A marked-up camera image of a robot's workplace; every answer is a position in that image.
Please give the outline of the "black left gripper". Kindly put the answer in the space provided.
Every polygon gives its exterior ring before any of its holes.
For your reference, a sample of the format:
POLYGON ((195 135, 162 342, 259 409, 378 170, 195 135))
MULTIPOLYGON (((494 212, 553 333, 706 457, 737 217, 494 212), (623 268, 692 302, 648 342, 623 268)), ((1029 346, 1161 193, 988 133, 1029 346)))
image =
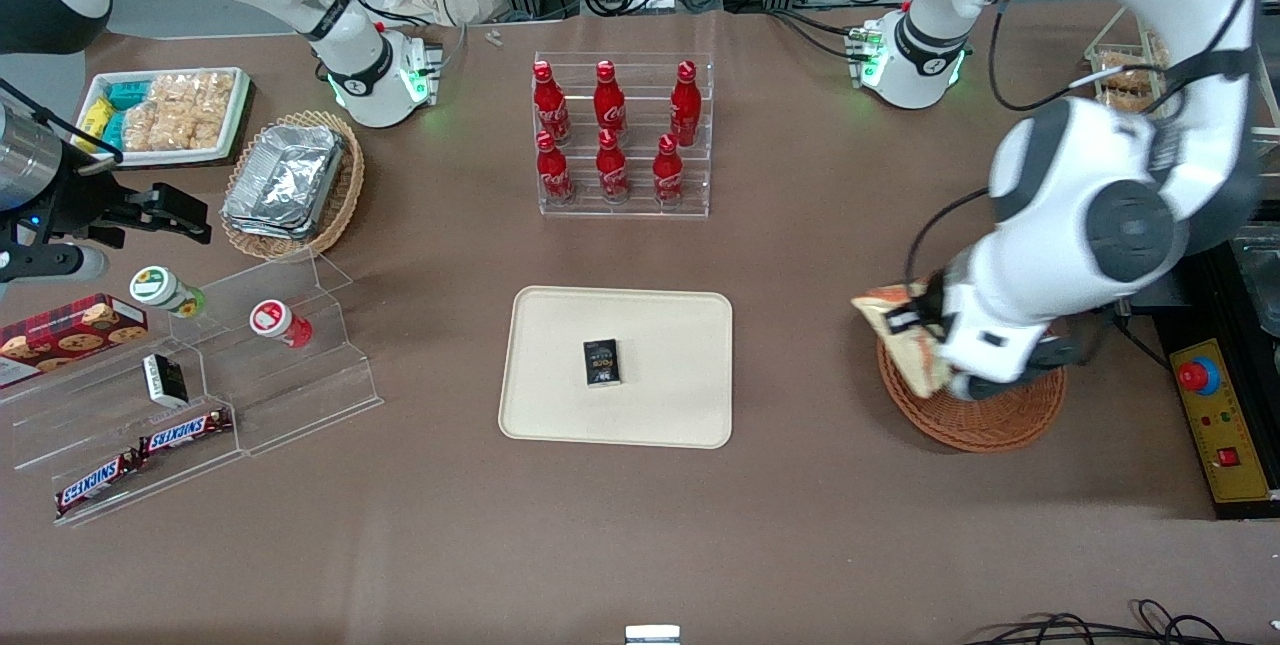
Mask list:
MULTIPOLYGON (((929 273, 909 282, 909 299, 891 303, 881 316, 882 339, 892 339, 910 334, 927 334, 946 343, 948 340, 948 317, 945 312, 946 273, 929 273)), ((1060 370, 1091 363, 1100 353, 1107 331, 1111 329, 1108 317, 1093 320, 1074 320, 1068 322, 1065 334, 1044 331, 1033 346, 1023 371, 1009 386, 1029 386, 1033 381, 1059 372, 1060 370)))

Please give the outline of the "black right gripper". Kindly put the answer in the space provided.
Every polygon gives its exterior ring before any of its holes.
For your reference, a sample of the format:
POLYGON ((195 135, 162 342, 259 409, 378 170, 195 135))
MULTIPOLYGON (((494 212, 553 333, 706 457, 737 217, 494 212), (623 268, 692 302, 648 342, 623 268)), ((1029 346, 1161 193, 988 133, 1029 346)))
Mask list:
POLYGON ((204 200, 165 183, 150 189, 150 212, 134 202, 137 191, 120 186, 113 165, 60 163, 40 202, 40 243, 63 238, 88 238, 113 248, 123 247, 118 229, 170 232, 198 244, 210 244, 209 206, 204 200))

